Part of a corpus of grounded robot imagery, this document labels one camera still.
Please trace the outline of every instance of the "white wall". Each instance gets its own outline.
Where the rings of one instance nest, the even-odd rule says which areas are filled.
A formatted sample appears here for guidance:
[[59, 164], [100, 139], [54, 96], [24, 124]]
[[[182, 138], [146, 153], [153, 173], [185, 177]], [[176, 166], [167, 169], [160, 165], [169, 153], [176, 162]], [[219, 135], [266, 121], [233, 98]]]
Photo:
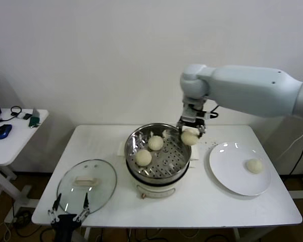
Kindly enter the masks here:
[[[0, 0], [1, 106], [50, 111], [14, 169], [52, 171], [78, 124], [176, 122], [192, 63], [303, 80], [303, 1]], [[263, 143], [283, 124], [219, 111], [212, 124], [250, 124]]]

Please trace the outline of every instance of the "computer mouse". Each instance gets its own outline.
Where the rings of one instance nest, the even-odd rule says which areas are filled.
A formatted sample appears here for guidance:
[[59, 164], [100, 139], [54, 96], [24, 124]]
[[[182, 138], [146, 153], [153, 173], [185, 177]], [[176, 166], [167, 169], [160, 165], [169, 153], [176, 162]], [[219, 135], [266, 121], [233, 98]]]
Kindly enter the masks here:
[[0, 140], [4, 139], [8, 136], [10, 130], [12, 128], [12, 125], [2, 125], [0, 126]]

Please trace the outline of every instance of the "small white table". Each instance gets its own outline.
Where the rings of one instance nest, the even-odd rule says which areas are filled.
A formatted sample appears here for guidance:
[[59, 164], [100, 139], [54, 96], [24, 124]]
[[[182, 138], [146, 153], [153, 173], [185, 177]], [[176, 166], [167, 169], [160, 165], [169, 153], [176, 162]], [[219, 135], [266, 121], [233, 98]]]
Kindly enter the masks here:
[[[32, 113], [32, 109], [23, 109], [23, 112]], [[38, 110], [38, 112], [40, 114], [40, 122], [43, 123], [48, 116], [48, 111]], [[12, 117], [10, 114], [10, 109], [3, 108], [0, 118], [9, 119]], [[15, 160], [17, 155], [25, 147], [38, 128], [29, 128], [29, 120], [23, 120], [20, 118], [1, 122], [0, 126], [3, 124], [11, 124], [12, 129], [6, 138], [0, 140], [0, 169], [7, 176], [7, 178], [5, 178], [0, 174], [0, 194], [4, 191], [16, 201], [14, 205], [16, 212], [18, 212], [20, 207], [35, 208], [38, 200], [27, 198], [27, 194], [29, 193], [31, 186], [27, 185], [22, 191], [19, 191], [14, 185], [12, 185], [9, 180], [16, 179], [17, 176], [7, 167], [7, 165], [10, 165]], [[5, 222], [9, 223], [12, 219], [13, 213], [11, 209], [5, 218]]]
[[209, 153], [216, 144], [240, 142], [268, 158], [249, 126], [207, 126], [198, 143], [199, 160], [191, 161], [177, 191], [164, 199], [141, 199], [131, 182], [125, 158], [117, 156], [121, 141], [139, 126], [78, 126], [32, 216], [36, 224], [49, 225], [48, 209], [56, 199], [63, 175], [87, 159], [111, 163], [118, 176], [116, 190], [108, 203], [88, 216], [87, 227], [222, 228], [258, 227], [240, 241], [255, 241], [277, 225], [299, 224], [302, 217], [270, 163], [272, 182], [256, 197], [235, 194], [222, 186], [209, 171]]

